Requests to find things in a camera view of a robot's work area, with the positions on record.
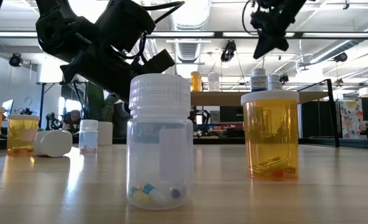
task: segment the light fixture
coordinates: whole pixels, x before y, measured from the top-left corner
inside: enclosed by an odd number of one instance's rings
[[[0,38],[37,38],[36,32],[0,32]]]
[[[353,32],[343,32],[343,33],[304,33],[303,37],[328,37],[328,38],[368,38],[368,33],[353,33]]]
[[[214,32],[153,32],[147,37],[213,37]]]
[[[257,32],[251,32],[248,34],[247,32],[223,32],[223,37],[257,37]]]
[[[211,40],[166,40],[168,44],[211,44]]]

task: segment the small clear bottle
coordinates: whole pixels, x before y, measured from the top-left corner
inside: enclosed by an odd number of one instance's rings
[[[211,72],[208,75],[209,91],[220,91],[219,74]]]
[[[190,83],[182,77],[133,78],[127,123],[126,195],[139,208],[182,206],[193,191]]]
[[[98,121],[81,120],[79,149],[81,152],[96,152],[98,148]]]

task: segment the pill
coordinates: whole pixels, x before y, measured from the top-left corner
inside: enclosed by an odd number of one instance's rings
[[[282,177],[283,176],[283,170],[281,169],[276,169],[272,171],[272,176],[273,177]]]
[[[151,198],[151,201],[155,202],[158,205],[163,205],[166,202],[166,199],[162,195],[162,193],[160,193],[159,190],[157,190],[154,186],[150,184],[146,184],[143,187],[142,191]]]
[[[179,198],[179,197],[182,196],[182,194],[180,193],[180,191],[177,190],[177,189],[171,190],[171,193],[172,193],[172,198]]]
[[[288,167],[284,170],[284,172],[289,173],[289,174],[295,174],[296,173],[296,168]]]
[[[289,163],[287,159],[281,159],[279,161],[269,162],[268,164],[264,165],[262,170],[264,172],[272,172],[275,169],[286,169],[289,167]]]
[[[260,168],[253,167],[252,174],[254,175],[264,175],[264,170]]]
[[[279,161],[281,160],[281,157],[279,156],[274,156],[274,157],[271,157],[270,159],[268,159],[267,161],[268,162],[274,162],[274,161]]]
[[[129,190],[129,196],[133,198],[136,202],[140,204],[148,204],[149,203],[149,196],[142,192],[141,190],[138,190],[135,187],[132,187]]]
[[[170,188],[170,195],[172,196],[172,198],[180,198],[181,196],[183,196],[185,193],[185,188],[181,185],[173,185]]]
[[[147,185],[148,183],[140,183],[139,185],[137,185],[137,189],[142,190],[144,188],[145,185]]]

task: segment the yellow pill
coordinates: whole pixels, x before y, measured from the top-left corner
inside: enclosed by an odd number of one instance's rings
[[[133,198],[139,204],[148,204],[149,196],[141,190],[138,190],[135,187],[132,187],[129,190],[129,196]]]

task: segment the desk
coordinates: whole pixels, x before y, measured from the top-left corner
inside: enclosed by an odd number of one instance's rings
[[[186,206],[127,205],[126,150],[64,158],[0,153],[0,223],[368,223],[368,150],[300,146],[298,182],[249,180],[244,146],[194,146]]]

